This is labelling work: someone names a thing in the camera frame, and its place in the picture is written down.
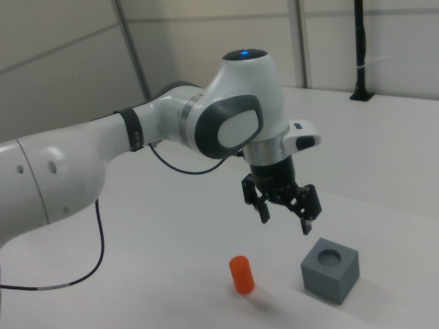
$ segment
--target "orange cylinder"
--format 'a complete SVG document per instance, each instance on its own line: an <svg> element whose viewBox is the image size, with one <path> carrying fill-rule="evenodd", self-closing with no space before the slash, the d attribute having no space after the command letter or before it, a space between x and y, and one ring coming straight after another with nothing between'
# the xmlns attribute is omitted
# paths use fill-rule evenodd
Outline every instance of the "orange cylinder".
<svg viewBox="0 0 439 329"><path fill-rule="evenodd" d="M254 289L254 280L247 257L233 257L228 266L230 267L230 272L232 272L236 291L241 295L251 293Z"/></svg>

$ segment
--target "gray cube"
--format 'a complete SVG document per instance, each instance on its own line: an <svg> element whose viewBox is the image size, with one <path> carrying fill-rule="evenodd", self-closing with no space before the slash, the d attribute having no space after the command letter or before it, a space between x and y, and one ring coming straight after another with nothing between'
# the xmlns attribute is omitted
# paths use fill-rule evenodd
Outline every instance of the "gray cube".
<svg viewBox="0 0 439 329"><path fill-rule="evenodd" d="M320 238L300 267L307 290L342 304L359 277L358 251Z"/></svg>

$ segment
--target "white wall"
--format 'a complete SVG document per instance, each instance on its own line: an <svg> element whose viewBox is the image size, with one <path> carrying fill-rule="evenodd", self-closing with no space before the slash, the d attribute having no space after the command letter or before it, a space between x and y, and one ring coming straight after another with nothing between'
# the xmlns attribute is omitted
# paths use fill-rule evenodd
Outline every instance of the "white wall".
<svg viewBox="0 0 439 329"><path fill-rule="evenodd" d="M0 31L0 142L144 101L111 1L1 1Z"/></svg>
<svg viewBox="0 0 439 329"><path fill-rule="evenodd" d="M353 0L302 0L310 88L353 91ZM439 99L439 1L364 1L366 88Z"/></svg>
<svg viewBox="0 0 439 329"><path fill-rule="evenodd" d="M122 0L152 93L187 80L206 86L221 57L243 48L268 51L284 86L303 86L295 1Z"/></svg>

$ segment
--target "black ring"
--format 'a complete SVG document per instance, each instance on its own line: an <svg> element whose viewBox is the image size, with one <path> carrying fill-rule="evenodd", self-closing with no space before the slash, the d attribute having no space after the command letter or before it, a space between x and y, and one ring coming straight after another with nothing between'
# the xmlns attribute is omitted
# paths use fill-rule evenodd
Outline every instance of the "black ring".
<svg viewBox="0 0 439 329"><path fill-rule="evenodd" d="M114 111L113 113L120 114L125 121L128 140L130 141L130 151L135 152L143 148L143 131L136 112L132 108L127 108L121 111Z"/></svg>

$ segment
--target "black stand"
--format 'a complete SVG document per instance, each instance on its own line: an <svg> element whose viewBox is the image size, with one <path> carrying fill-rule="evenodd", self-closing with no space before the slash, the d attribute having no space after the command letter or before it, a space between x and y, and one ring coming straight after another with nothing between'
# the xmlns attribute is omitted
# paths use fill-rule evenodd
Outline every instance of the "black stand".
<svg viewBox="0 0 439 329"><path fill-rule="evenodd" d="M355 0L355 40L357 45L357 84L350 97L353 101L368 101L374 94L366 90L364 57L366 56L366 33L363 22L363 0Z"/></svg>

